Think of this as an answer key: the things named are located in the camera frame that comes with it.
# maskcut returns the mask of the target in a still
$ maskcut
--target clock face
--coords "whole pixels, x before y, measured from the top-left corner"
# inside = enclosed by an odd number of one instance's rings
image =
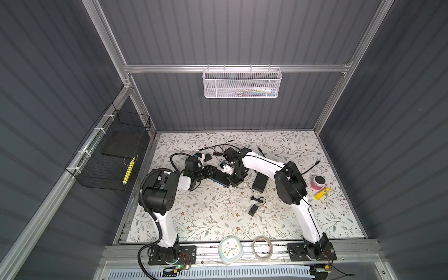
[[[240,242],[235,238],[229,238],[221,244],[220,250],[224,258],[233,259],[241,252]]]

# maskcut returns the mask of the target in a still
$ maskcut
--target printed leaf pattern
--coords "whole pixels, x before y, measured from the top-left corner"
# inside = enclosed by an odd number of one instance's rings
[[[313,205],[318,224],[329,238],[364,237],[319,141],[311,131],[162,133],[151,170],[162,167],[173,169],[169,156],[175,152],[194,154],[198,148],[223,144],[228,140],[234,140],[230,143],[232,145],[249,147],[256,153],[259,146],[267,158],[280,162],[291,160],[301,171],[307,170],[320,159],[320,164],[304,175],[308,202]],[[204,152],[212,154],[213,150]],[[176,166],[183,169],[185,158],[174,157],[173,160]],[[219,166],[219,161],[212,156],[207,164]],[[314,199],[313,195],[317,191],[309,185],[312,176],[317,174],[325,176],[327,186],[331,188],[320,200]],[[255,176],[255,172],[250,170],[240,187],[250,188]],[[271,240],[300,238],[302,229],[290,206],[278,198],[274,181],[268,180],[262,194],[255,192],[256,197],[264,197],[267,202],[260,206],[254,217],[248,214],[256,203],[249,200],[251,195],[249,189],[228,189],[212,180],[202,181],[193,192],[178,190],[172,216],[179,239],[219,241],[229,235],[241,240],[253,240],[257,236]],[[151,217],[137,206],[127,242],[151,242],[156,237]]]

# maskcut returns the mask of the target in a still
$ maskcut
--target white mesh basket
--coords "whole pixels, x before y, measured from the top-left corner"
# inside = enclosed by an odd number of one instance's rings
[[[207,98],[275,98],[281,82],[280,68],[204,68]]]

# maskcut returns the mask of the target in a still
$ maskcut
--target black wire basket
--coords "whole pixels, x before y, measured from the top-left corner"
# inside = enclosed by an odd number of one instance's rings
[[[115,110],[98,130],[91,143],[82,149],[84,137],[65,169],[84,187],[126,190],[140,151],[150,142],[148,115]],[[81,154],[76,166],[69,166]]]

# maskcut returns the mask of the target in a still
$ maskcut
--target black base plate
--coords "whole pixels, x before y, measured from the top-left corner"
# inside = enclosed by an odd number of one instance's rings
[[[196,262],[196,246],[180,246],[180,257],[179,259],[173,264],[184,264],[184,258],[182,257],[182,254],[190,256],[190,258],[185,257],[186,264],[194,264]],[[167,263],[160,258],[159,250],[157,247],[154,247],[150,251],[150,256],[148,265],[166,265]]]
[[[303,248],[305,243],[288,243],[288,252],[289,252],[289,258],[291,259],[291,262],[304,262],[304,261],[326,261],[325,257],[322,256],[319,259],[310,259],[306,255],[306,251]],[[331,242],[328,242],[325,247],[323,248],[323,251],[325,252],[328,260],[337,260],[336,252],[333,248],[333,244]]]

